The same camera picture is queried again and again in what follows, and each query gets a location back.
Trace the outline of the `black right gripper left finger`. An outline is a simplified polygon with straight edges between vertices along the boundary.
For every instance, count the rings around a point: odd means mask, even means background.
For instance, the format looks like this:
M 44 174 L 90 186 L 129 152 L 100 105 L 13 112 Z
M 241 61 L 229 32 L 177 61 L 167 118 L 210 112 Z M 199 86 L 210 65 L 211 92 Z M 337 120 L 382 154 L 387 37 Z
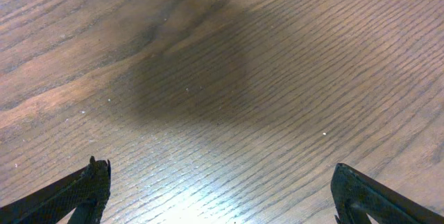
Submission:
M 2 223 L 99 224 L 110 197 L 111 164 L 96 161 L 1 208 Z

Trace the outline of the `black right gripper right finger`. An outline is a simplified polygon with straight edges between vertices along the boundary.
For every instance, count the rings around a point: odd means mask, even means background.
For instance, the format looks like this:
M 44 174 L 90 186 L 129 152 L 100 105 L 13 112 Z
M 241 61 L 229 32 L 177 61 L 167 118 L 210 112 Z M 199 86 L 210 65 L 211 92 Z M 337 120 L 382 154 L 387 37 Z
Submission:
M 442 223 L 443 217 L 344 163 L 335 167 L 330 183 L 338 224 Z

